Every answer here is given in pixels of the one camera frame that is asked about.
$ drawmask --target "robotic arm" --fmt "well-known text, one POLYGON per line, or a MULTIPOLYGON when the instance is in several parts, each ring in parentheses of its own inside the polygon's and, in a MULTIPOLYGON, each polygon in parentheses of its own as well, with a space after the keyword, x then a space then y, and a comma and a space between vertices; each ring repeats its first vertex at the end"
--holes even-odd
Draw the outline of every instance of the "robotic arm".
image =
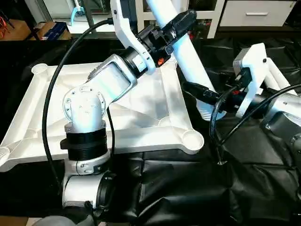
POLYGON ((112 55, 95 68, 87 81, 67 92, 63 111, 68 150, 63 180, 63 207, 83 208, 89 201, 95 212, 105 211, 114 192, 116 175, 110 172, 106 124, 102 119, 112 102, 122 98, 145 72, 152 73, 172 54, 173 45, 196 21, 196 12, 178 14, 162 29, 150 25, 135 37, 122 17, 120 2, 111 1, 114 25, 126 51, 112 55))

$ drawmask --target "drawer handle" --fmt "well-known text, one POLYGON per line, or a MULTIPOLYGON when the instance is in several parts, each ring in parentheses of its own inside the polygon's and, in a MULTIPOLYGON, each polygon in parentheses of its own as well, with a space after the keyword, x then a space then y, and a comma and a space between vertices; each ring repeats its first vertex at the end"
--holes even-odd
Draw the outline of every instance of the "drawer handle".
POLYGON ((269 13, 246 13, 246 16, 267 16, 269 13))

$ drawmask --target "black cable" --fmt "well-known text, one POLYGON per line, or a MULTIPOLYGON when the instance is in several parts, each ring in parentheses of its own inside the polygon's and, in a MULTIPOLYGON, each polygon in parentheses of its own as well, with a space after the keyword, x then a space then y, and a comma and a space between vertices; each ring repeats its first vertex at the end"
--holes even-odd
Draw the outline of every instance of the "black cable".
POLYGON ((53 176, 54 176, 55 181, 57 183, 57 186, 59 188, 60 195, 62 195, 62 186, 61 186, 61 183, 58 179, 56 170, 55 170, 54 165, 53 165, 53 160, 52 160, 51 152, 50 152, 49 145, 48 145, 48 139, 47 139, 47 114, 48 114, 48 108, 49 108, 51 93, 52 93, 53 87, 55 85, 55 81, 56 81, 56 79, 59 75, 59 72, 61 71, 63 65, 67 61, 67 59, 68 59, 69 55, 71 54, 71 52, 81 43, 81 41, 84 39, 84 37, 87 34, 89 34, 95 28, 97 28, 99 26, 102 26, 102 25, 105 25, 105 24, 113 24, 113 19, 109 18, 107 20, 96 23, 95 25, 93 25, 92 27, 87 29, 84 33, 82 33, 81 36, 71 45, 71 47, 68 49, 65 56, 62 58, 60 64, 57 66, 57 68, 56 68, 56 70, 55 70, 55 72, 52 76, 52 79, 49 83, 48 90, 47 90, 45 103, 44 103, 44 108, 43 108, 43 117, 42 117, 42 138, 43 138, 43 145, 44 145, 44 148, 45 148, 45 153, 46 153, 51 171, 53 173, 53 176))
POLYGON ((108 118, 109 118, 109 122, 110 122, 111 131, 112 131, 111 157, 113 157, 113 155, 115 154, 115 130, 114 130, 113 121, 112 121, 112 118, 111 118, 111 113, 110 113, 109 108, 107 109, 107 113, 108 113, 108 118))
POLYGON ((215 139, 215 129, 216 129, 216 118, 218 115, 218 112, 221 108, 221 105, 223 104, 223 102, 228 98, 228 96, 235 90, 239 89, 239 85, 236 85, 232 88, 230 88, 229 90, 227 90, 225 93, 223 93, 220 98, 218 99, 218 101, 216 102, 216 104, 213 107, 213 111, 211 114, 211 118, 210 118, 210 124, 209 124, 209 136, 211 139, 211 143, 214 145, 214 148, 216 149, 217 152, 217 158, 219 162, 222 162, 222 157, 220 155, 220 152, 218 150, 218 144, 219 141, 215 139))
POLYGON ((272 101, 273 99, 275 99, 276 97, 290 91, 296 88, 300 88, 301 84, 298 85, 293 85, 293 86, 289 86, 286 87, 284 89, 279 90, 277 93, 275 93, 274 95, 270 96, 269 98, 265 99, 264 101, 262 101, 257 107, 255 107, 252 111, 250 111, 249 113, 247 113, 245 115, 244 118, 242 118, 238 124, 236 126, 234 126, 231 131, 221 140, 221 142, 219 143, 219 146, 222 146, 231 136, 233 133, 236 132, 236 130, 242 125, 244 124, 256 111, 258 111, 260 108, 262 108, 263 106, 265 106, 267 103, 269 103, 270 101, 272 101))

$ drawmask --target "white plastic tray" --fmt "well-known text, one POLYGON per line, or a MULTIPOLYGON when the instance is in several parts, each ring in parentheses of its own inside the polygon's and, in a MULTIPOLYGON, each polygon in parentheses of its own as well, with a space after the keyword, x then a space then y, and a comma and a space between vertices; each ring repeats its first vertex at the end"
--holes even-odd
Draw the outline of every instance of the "white plastic tray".
MULTIPOLYGON (((56 81, 48 112, 48 141, 53 159, 68 157, 61 150, 68 122, 62 110, 65 93, 83 84, 99 63, 65 65, 56 81)), ((0 171, 24 162, 46 161, 41 137, 42 111, 49 81, 56 66, 39 64, 32 68, 33 79, 0 145, 0 171)), ((116 133, 116 153, 181 149, 197 153, 203 136, 194 131, 182 96, 175 61, 169 61, 153 75, 144 75, 138 85, 110 105, 116 133)), ((108 147, 111 129, 107 121, 108 147)))

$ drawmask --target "cardboard box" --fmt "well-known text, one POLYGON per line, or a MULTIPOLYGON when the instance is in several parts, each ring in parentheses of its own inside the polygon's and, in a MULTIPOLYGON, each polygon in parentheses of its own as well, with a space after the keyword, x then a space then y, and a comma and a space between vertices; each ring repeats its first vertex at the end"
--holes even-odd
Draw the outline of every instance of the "cardboard box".
POLYGON ((29 27, 26 22, 23 20, 9 20, 13 26, 11 27, 7 24, 8 31, 5 32, 4 38, 0 39, 0 41, 20 41, 27 38, 27 36, 31 33, 29 27))
MULTIPOLYGON (((68 31, 67 24, 65 22, 59 22, 59 23, 64 23, 65 24, 65 29, 59 33, 59 37, 56 40, 69 40, 71 39, 71 34, 68 31)), ((56 25, 56 22, 46 22, 46 23, 39 23, 36 28, 40 28, 40 30, 37 32, 37 35, 40 40, 47 40, 45 38, 45 35, 47 33, 50 33, 51 29, 54 28, 56 25)))

